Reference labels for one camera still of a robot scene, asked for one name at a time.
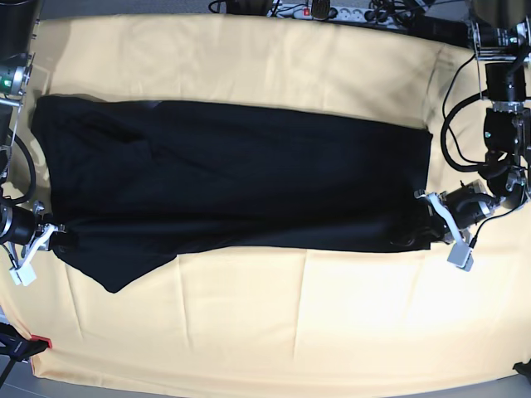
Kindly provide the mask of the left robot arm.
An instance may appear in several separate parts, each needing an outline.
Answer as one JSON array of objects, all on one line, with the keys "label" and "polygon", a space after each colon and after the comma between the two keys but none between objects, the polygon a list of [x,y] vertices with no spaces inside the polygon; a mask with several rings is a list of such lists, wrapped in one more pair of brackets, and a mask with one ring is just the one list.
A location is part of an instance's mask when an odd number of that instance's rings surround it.
[{"label": "left robot arm", "polygon": [[[458,172],[476,172],[487,183],[461,186],[431,199],[431,207],[444,221],[444,239],[471,247],[472,225],[482,226],[494,211],[516,211],[530,199],[530,109],[525,67],[530,61],[530,3],[528,1],[472,1],[471,39],[475,60],[485,64],[486,85],[463,99],[444,118],[441,151],[447,164]],[[483,140],[483,161],[457,163],[447,147],[447,133],[454,117],[465,107],[488,100]]]}]

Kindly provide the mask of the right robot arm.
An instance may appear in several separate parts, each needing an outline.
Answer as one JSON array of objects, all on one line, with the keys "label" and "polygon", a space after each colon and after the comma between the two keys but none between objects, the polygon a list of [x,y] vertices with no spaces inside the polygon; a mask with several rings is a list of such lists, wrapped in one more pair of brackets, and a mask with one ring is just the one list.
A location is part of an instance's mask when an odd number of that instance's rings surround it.
[{"label": "right robot arm", "polygon": [[12,250],[15,245],[27,246],[45,234],[45,225],[53,222],[52,215],[36,201],[30,211],[22,207],[37,189],[37,171],[26,144],[17,134],[34,55],[30,45],[39,23],[41,2],[1,2],[1,183],[8,178],[12,156],[19,148],[27,161],[29,186],[20,197],[1,195],[1,245]]}]

